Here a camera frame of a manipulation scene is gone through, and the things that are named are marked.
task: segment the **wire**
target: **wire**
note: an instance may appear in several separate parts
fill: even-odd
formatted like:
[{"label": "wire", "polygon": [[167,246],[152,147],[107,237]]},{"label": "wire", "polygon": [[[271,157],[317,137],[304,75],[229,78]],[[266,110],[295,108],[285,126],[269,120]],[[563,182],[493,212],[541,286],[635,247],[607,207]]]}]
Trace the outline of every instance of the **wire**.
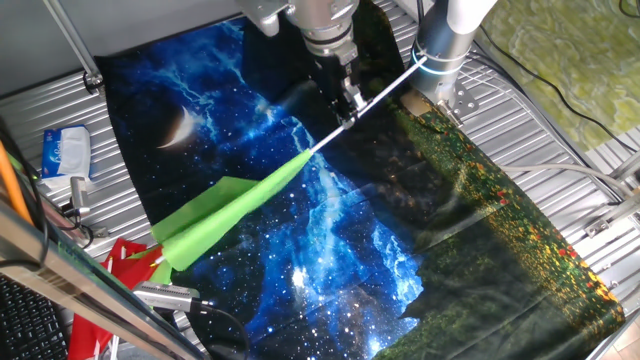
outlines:
[{"label": "wire", "polygon": [[9,199],[11,200],[13,209],[18,213],[18,215],[20,215],[21,218],[23,218],[26,222],[33,226],[33,220],[31,220],[29,209],[27,209],[27,204],[24,202],[24,197],[22,194],[22,190],[20,189],[20,184],[18,183],[18,178],[16,177],[15,170],[13,169],[11,161],[9,160],[7,150],[5,150],[4,145],[1,141],[0,175],[2,176],[4,185],[7,188],[7,193],[9,194]]},{"label": "wire", "polygon": [[220,309],[216,309],[204,304],[201,304],[200,306],[202,309],[205,309],[207,311],[215,312],[220,315],[226,316],[238,327],[238,329],[240,329],[240,333],[242,334],[242,338],[244,339],[244,346],[245,346],[244,360],[249,359],[249,351],[251,350],[251,341],[249,341],[249,335],[247,334],[247,330],[245,330],[244,325],[242,325],[242,323],[238,319],[236,319],[235,316],[229,314],[228,312],[225,312]]},{"label": "wire", "polygon": [[418,9],[418,25],[422,24],[422,19],[424,19],[424,0],[416,0],[417,9]]},{"label": "wire", "polygon": [[80,217],[80,215],[78,215],[78,211],[77,210],[70,210],[69,213],[71,214],[67,214],[66,212],[64,213],[64,215],[66,217],[70,217],[71,215],[74,216],[74,222],[73,222],[73,226],[71,227],[64,227],[64,226],[58,226],[58,229],[62,230],[62,231],[71,231],[71,230],[75,230],[77,228],[79,228],[82,225],[82,219]]},{"label": "wire", "polygon": [[593,170],[591,168],[588,168],[586,166],[582,166],[582,165],[575,165],[575,164],[538,164],[538,165],[528,165],[528,166],[503,166],[503,165],[499,165],[500,168],[504,171],[509,171],[509,172],[521,172],[521,171],[539,171],[539,170],[550,170],[550,169],[563,169],[563,170],[572,170],[572,171],[577,171],[577,172],[581,172],[584,174],[588,174],[588,175],[592,175],[595,176],[599,179],[602,179],[603,181],[608,182],[609,184],[611,184],[612,186],[617,187],[618,189],[620,189],[626,196],[628,197],[632,197],[635,194],[629,190],[629,188],[622,184],[621,182],[619,182],[618,180],[612,178],[609,175],[605,175],[599,171]]},{"label": "wire", "polygon": [[[24,155],[19,150],[18,145],[15,143],[13,138],[7,133],[6,126],[4,124],[4,121],[2,121],[2,119],[0,119],[0,136],[2,136],[3,142],[6,141],[7,145],[15,149],[14,156],[17,158],[20,164],[22,164],[22,167],[24,169],[28,169],[29,163],[24,158]],[[33,177],[29,175],[28,171],[27,171],[27,179],[29,180],[29,185],[31,185],[31,191],[33,192],[33,197],[35,197],[36,199],[37,216],[41,222],[40,231],[42,231],[42,252],[40,253],[40,259],[39,259],[40,263],[38,265],[38,269],[42,269],[44,267],[44,261],[47,258],[47,254],[49,253],[49,222],[47,221],[47,217],[45,216],[44,205],[42,204],[42,198],[40,196],[40,192],[38,191],[38,186],[36,185],[36,182],[34,181]],[[0,262],[0,268],[6,267],[6,266],[17,266],[21,263],[26,264],[21,260],[5,260]]]},{"label": "wire", "polygon": [[[474,69],[474,68],[472,68],[471,66],[469,66],[469,65],[467,65],[467,64],[464,64],[464,66],[469,67],[470,69],[472,69],[472,70],[474,70],[474,71],[479,71],[482,75],[488,75],[486,72],[482,72],[482,71],[480,71],[480,69]],[[522,102],[521,102],[521,101],[520,101],[516,96],[513,96],[512,94],[509,94],[509,91],[508,91],[508,90],[507,90],[507,91],[505,91],[504,89],[502,89],[502,88],[500,88],[500,87],[498,87],[498,86],[496,86],[496,85],[493,85],[493,84],[491,84],[491,83],[489,83],[489,82],[486,82],[486,81],[482,80],[482,79],[481,79],[481,78],[479,78],[479,77],[471,77],[471,75],[466,74],[466,73],[464,73],[464,72],[462,72],[462,71],[461,71],[460,73],[461,73],[463,76],[466,76],[466,77],[468,77],[468,78],[469,78],[469,79],[471,79],[471,80],[479,81],[479,82],[481,82],[481,83],[483,83],[483,84],[485,84],[485,85],[488,85],[488,86],[493,87],[493,88],[495,88],[495,89],[501,90],[503,93],[505,93],[506,95],[508,95],[512,100],[514,100],[515,102],[517,102],[517,103],[518,103],[518,105],[520,105],[520,106],[521,106],[521,107],[522,107],[522,108],[523,108],[527,113],[529,113],[529,115],[530,115],[533,119],[535,119],[536,121],[538,120],[538,117],[537,117],[537,116],[534,116],[533,114],[531,114],[531,112],[529,111],[528,107],[527,107],[527,106],[525,106],[525,105],[524,105],[524,103],[522,103]],[[503,84],[505,84],[505,85],[509,85],[509,84],[510,84],[510,82],[511,82],[511,85],[514,85],[514,86],[515,86],[515,85],[517,85],[517,83],[515,83],[515,80],[513,80],[513,78],[511,78],[511,80],[510,80],[510,81],[509,81],[509,78],[507,78],[506,80],[505,80],[505,79],[501,79],[500,77],[493,77],[493,78],[494,78],[495,80],[500,81],[501,83],[503,83]],[[525,98],[529,99],[529,97],[527,96],[527,94],[526,94],[526,93],[524,93],[524,92],[522,92],[522,91],[521,91],[520,93],[521,93],[521,95],[522,95],[522,96],[524,96]],[[551,123],[551,121],[550,121],[549,119],[547,119],[547,117],[546,117],[546,116],[544,116],[544,114],[540,114],[540,115],[541,115],[541,117],[546,121],[546,123],[547,123],[547,125],[549,126],[549,128],[553,131],[553,134],[555,134],[555,135],[556,135],[555,137],[556,137],[556,140],[558,141],[558,145],[560,145],[560,147],[562,147],[562,148],[563,148],[567,153],[569,153],[569,154],[573,154],[573,155],[576,157],[576,159],[578,160],[578,162],[579,162],[579,163],[581,163],[581,165],[583,165],[584,167],[589,168],[589,166],[587,165],[587,162],[586,162],[586,161],[585,161],[585,160],[580,156],[580,154],[579,154],[579,153],[578,153],[578,152],[573,148],[573,146],[571,145],[571,143],[569,143],[569,142],[564,138],[564,136],[563,136],[562,134],[560,134],[560,132],[558,131],[558,129],[556,129],[556,127]],[[611,192],[611,194],[614,196],[614,198],[618,198],[618,199],[620,199],[620,200],[623,200],[623,198],[620,198],[620,196],[619,196],[615,191],[613,191],[613,190],[611,189],[611,187],[607,185],[607,183],[606,183],[606,182],[602,182],[602,180],[601,180],[601,179],[599,179],[599,178],[596,178],[596,180],[600,181],[600,182],[602,183],[602,185],[603,185],[606,189],[608,189],[608,190]]]},{"label": "wire", "polygon": [[631,146],[627,145],[626,143],[624,143],[622,140],[618,139],[617,136],[615,136],[609,129],[607,129],[606,126],[604,126],[601,122],[599,122],[598,120],[589,117],[585,114],[582,114],[581,112],[577,111],[576,109],[574,109],[569,102],[567,102],[567,100],[565,99],[564,95],[562,95],[562,92],[560,91],[560,89],[554,85],[553,83],[551,83],[549,80],[543,78],[542,76],[534,73],[533,71],[529,70],[526,66],[522,65],[522,63],[520,63],[520,61],[518,61],[516,58],[514,58],[513,56],[511,56],[511,54],[509,54],[508,52],[502,50],[502,48],[500,48],[491,38],[491,36],[489,36],[489,33],[487,33],[487,30],[484,28],[484,26],[480,25],[480,29],[482,30],[482,32],[484,33],[484,35],[487,37],[487,40],[489,40],[489,42],[491,43],[491,45],[493,45],[493,47],[496,48],[496,50],[498,50],[502,55],[506,56],[509,60],[511,60],[514,64],[518,65],[522,70],[524,70],[527,74],[533,76],[534,78],[542,81],[543,83],[549,85],[550,87],[553,88],[553,90],[555,90],[555,92],[558,94],[558,96],[560,96],[560,100],[562,100],[562,103],[564,104],[564,106],[567,107],[567,109],[569,109],[569,111],[571,111],[572,113],[574,113],[575,115],[580,116],[581,118],[591,121],[592,123],[598,125],[604,132],[607,133],[607,135],[609,135],[613,140],[615,140],[618,144],[620,144],[622,147],[626,148],[627,150],[631,151],[632,153],[637,152],[636,149],[632,148]]},{"label": "wire", "polygon": [[623,1],[624,0],[620,0],[620,2],[618,3],[618,7],[620,8],[620,12],[622,13],[622,15],[626,17],[630,17],[632,19],[640,19],[640,0],[636,0],[636,8],[638,9],[639,15],[634,15],[632,13],[627,12],[627,10],[625,10],[624,7],[622,6]]},{"label": "wire", "polygon": [[12,266],[22,266],[22,267],[27,268],[27,269],[29,269],[31,271],[40,270],[40,264],[35,262],[35,261],[32,261],[32,260],[4,260],[4,261],[0,261],[0,269],[12,267]]},{"label": "wire", "polygon": [[[483,59],[490,61],[491,64],[486,63],[474,56],[482,57]],[[496,73],[500,74],[502,77],[507,79],[509,83],[516,88],[516,90],[518,90],[520,93],[526,96],[526,94],[524,93],[524,89],[520,86],[520,84],[518,84],[518,82],[515,81],[515,79],[511,77],[511,75],[509,75],[509,73],[502,66],[500,66],[500,64],[496,63],[492,58],[477,52],[467,54],[467,58],[472,59],[473,61],[476,61],[477,63],[482,64],[488,67],[489,69],[495,71]]]},{"label": "wire", "polygon": [[80,227],[82,227],[87,232],[87,234],[89,235],[89,242],[87,243],[87,245],[82,247],[82,250],[84,250],[84,249],[88,248],[89,246],[91,246],[91,244],[93,244],[93,238],[94,238],[93,230],[91,230],[90,227],[82,225],[82,224],[80,224]]}]

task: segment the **metal bracket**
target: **metal bracket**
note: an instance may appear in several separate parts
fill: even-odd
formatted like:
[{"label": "metal bracket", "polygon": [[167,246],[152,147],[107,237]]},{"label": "metal bracket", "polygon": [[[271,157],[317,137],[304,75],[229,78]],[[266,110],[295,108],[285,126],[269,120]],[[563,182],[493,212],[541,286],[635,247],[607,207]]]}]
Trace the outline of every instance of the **metal bracket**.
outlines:
[{"label": "metal bracket", "polygon": [[236,0],[236,3],[249,20],[269,37],[280,31],[278,13],[291,6],[283,0]]},{"label": "metal bracket", "polygon": [[624,181],[638,170],[640,170],[640,152],[631,155],[631,157],[613,170],[609,176],[616,180]]},{"label": "metal bracket", "polygon": [[92,227],[94,239],[107,239],[109,238],[109,229],[106,226]]},{"label": "metal bracket", "polygon": [[587,226],[584,231],[590,238],[593,238],[601,232],[611,228],[613,224],[626,219],[629,216],[631,216],[632,220],[636,223],[640,222],[640,194],[636,194],[623,201],[613,210],[602,215],[596,221],[591,223],[591,225]]},{"label": "metal bracket", "polygon": [[471,93],[467,90],[460,80],[456,80],[455,85],[453,86],[453,91],[456,94],[456,101],[451,104],[451,108],[453,109],[453,113],[459,118],[462,119],[467,115],[471,115],[474,112],[478,111],[480,105],[476,101],[476,99],[471,96]]}]

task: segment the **green cloth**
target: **green cloth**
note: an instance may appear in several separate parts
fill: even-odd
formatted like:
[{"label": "green cloth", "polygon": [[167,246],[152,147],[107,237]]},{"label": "green cloth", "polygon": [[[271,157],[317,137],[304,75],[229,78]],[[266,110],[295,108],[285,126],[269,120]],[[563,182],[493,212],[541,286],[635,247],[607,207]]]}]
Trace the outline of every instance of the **green cloth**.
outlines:
[{"label": "green cloth", "polygon": [[165,285],[171,283],[171,264],[164,261],[158,265],[158,268],[153,275],[151,275],[149,281]]},{"label": "green cloth", "polygon": [[148,248],[147,250],[145,250],[143,252],[139,252],[137,254],[133,254],[133,255],[129,256],[127,259],[142,259],[145,255],[147,255],[148,253],[152,252],[153,249],[156,248],[156,246],[158,246],[158,245],[152,246],[152,247]]},{"label": "green cloth", "polygon": [[162,244],[162,255],[174,269],[183,271],[188,268],[244,215],[282,190],[309,161],[311,155],[309,150],[302,152],[216,213],[166,239]]},{"label": "green cloth", "polygon": [[[619,135],[640,124],[640,20],[622,15],[618,2],[500,0],[484,26],[498,46],[557,85],[571,106]],[[636,13],[635,1],[623,6]],[[490,47],[481,31],[476,38],[583,150],[611,140]]]},{"label": "green cloth", "polygon": [[207,191],[151,227],[151,234],[159,244],[162,244],[170,237],[222,209],[257,183],[255,180],[225,176]]}]

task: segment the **metal rod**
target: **metal rod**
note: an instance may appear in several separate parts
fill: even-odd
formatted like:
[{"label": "metal rod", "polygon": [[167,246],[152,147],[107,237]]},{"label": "metal rod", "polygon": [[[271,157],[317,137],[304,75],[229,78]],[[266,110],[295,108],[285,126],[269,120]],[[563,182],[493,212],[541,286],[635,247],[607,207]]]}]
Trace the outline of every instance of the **metal rod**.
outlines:
[{"label": "metal rod", "polygon": [[[400,85],[409,76],[411,76],[411,74],[413,74],[416,70],[418,70],[420,65],[424,64],[424,62],[427,61],[427,59],[428,58],[426,56],[423,56],[422,59],[418,60],[418,62],[413,64],[413,66],[411,66],[404,73],[402,73],[402,75],[400,75],[389,86],[387,86],[378,95],[376,95],[376,97],[374,97],[371,101],[369,101],[367,106],[365,106],[362,110],[358,111],[357,118],[358,119],[362,118],[362,116],[364,116],[364,114],[366,114],[369,110],[371,110],[371,108],[376,106],[380,102],[380,100],[382,100],[384,97],[389,95],[389,93],[392,92],[396,87],[398,87],[398,85]],[[327,143],[329,143],[329,141],[335,139],[336,136],[340,135],[340,133],[342,133],[344,130],[346,130],[349,127],[351,127],[353,125],[353,121],[355,121],[355,119],[351,118],[351,120],[349,120],[348,122],[340,125],[340,127],[338,127],[337,129],[333,130],[333,132],[331,132],[331,134],[327,135],[327,137],[325,137],[324,139],[320,140],[319,143],[317,143],[314,147],[312,147],[310,152],[312,154],[315,154],[318,150],[322,149],[322,147],[327,145]]]},{"label": "metal rod", "polygon": [[[0,223],[1,258],[39,258],[43,244],[40,231],[4,203],[0,203]],[[125,288],[111,280],[102,266],[63,234],[56,233],[61,239],[58,244],[49,244],[44,269],[32,272],[15,266],[3,268],[2,272],[156,358],[204,357],[157,315],[143,312],[144,304],[139,299],[128,291],[123,293]]]},{"label": "metal rod", "polygon": [[417,2],[417,10],[418,10],[418,25],[422,24],[422,19],[424,19],[424,3],[423,0],[416,0]]},{"label": "metal rod", "polygon": [[89,78],[96,77],[100,75],[100,70],[98,70],[98,65],[93,60],[93,56],[89,52],[87,45],[85,45],[84,41],[78,34],[78,30],[69,19],[67,12],[64,10],[59,0],[42,0],[44,4],[49,9],[51,16],[58,24],[60,31],[64,34],[64,37],[67,38],[69,45],[76,53],[78,60],[82,64],[82,67],[87,72]]}]

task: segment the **blue space print cloth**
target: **blue space print cloth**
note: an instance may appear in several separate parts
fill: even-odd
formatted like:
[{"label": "blue space print cloth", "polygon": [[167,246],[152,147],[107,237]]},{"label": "blue space print cloth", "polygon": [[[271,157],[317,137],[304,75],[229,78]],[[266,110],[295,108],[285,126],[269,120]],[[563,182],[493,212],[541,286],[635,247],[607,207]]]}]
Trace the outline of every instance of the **blue space print cloth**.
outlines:
[{"label": "blue space print cloth", "polygon": [[[244,23],[100,60],[111,121],[152,224],[222,176],[261,180],[320,139],[243,80]],[[400,318],[422,291],[408,241],[317,153],[173,281],[238,317],[252,358],[368,359],[417,323]],[[213,353],[233,338],[223,318],[192,321]]]}]

